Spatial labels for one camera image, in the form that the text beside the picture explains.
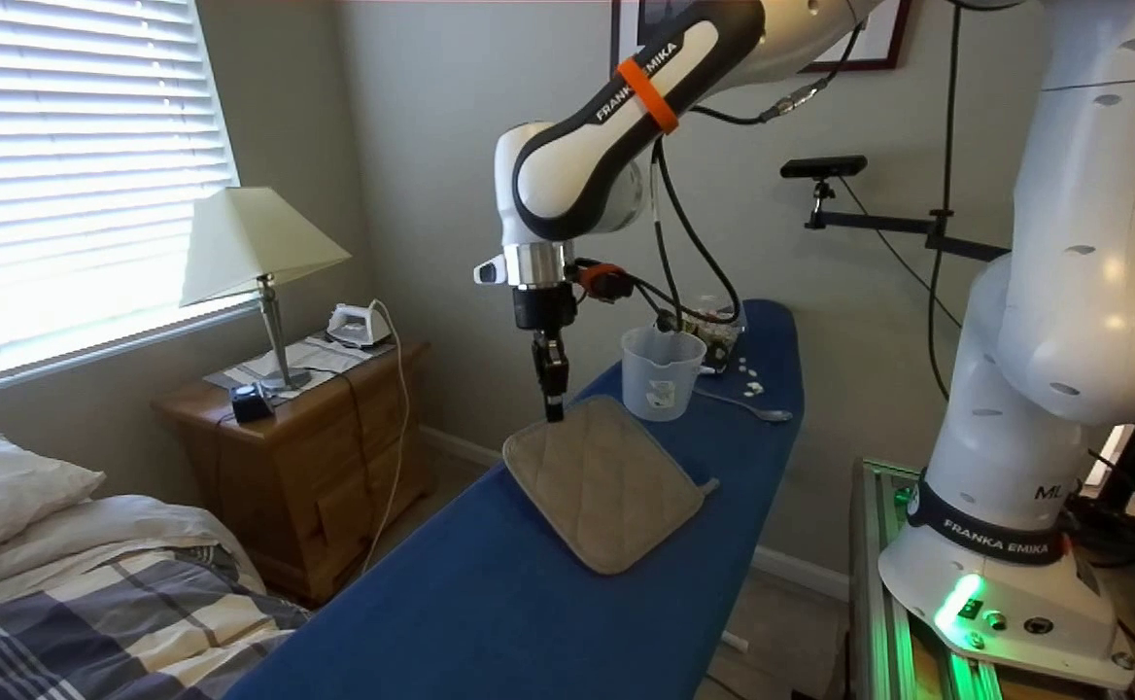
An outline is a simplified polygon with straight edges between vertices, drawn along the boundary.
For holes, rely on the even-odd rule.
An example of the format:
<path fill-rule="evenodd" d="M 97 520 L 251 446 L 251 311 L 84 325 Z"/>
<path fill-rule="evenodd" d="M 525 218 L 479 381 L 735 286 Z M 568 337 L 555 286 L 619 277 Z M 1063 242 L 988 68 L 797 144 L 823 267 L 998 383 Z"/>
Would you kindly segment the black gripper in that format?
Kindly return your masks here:
<path fill-rule="evenodd" d="M 533 334 L 538 381 L 546 391 L 546 421 L 564 421 L 568 354 L 562 329 L 575 323 L 575 295 L 568 285 L 515 291 L 515 323 Z"/>

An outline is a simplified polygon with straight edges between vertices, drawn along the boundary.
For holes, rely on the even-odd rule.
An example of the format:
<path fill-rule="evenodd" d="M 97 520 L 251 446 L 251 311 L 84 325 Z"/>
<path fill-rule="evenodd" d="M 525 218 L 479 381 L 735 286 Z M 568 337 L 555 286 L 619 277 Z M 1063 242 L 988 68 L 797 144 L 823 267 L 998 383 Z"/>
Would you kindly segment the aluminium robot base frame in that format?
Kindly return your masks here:
<path fill-rule="evenodd" d="M 853 688 L 864 700 L 1124 700 L 1135 645 L 1101 575 L 985 561 L 909 525 L 921 473 L 864 460 L 853 487 Z"/>

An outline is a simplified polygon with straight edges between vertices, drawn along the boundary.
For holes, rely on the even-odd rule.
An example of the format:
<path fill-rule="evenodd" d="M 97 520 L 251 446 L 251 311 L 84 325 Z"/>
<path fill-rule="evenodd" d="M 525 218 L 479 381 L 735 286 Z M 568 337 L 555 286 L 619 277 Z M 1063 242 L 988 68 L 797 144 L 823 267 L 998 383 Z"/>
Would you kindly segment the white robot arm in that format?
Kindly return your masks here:
<path fill-rule="evenodd" d="M 499 138 L 503 251 L 474 278 L 515 291 L 546 391 L 568 373 L 568 243 L 623 218 L 632 159 L 713 93 L 854 41 L 874 4 L 677 0 L 580 113 Z M 1135 424 L 1135 0 L 1050 4 L 1011 242 L 965 243 L 944 218 L 924 234 L 936 256 L 965 251 L 981 277 L 935 460 L 878 575 L 956 653 L 1120 683 L 1120 623 L 1079 562 L 1063 510 L 1089 470 L 1089 438 Z"/>

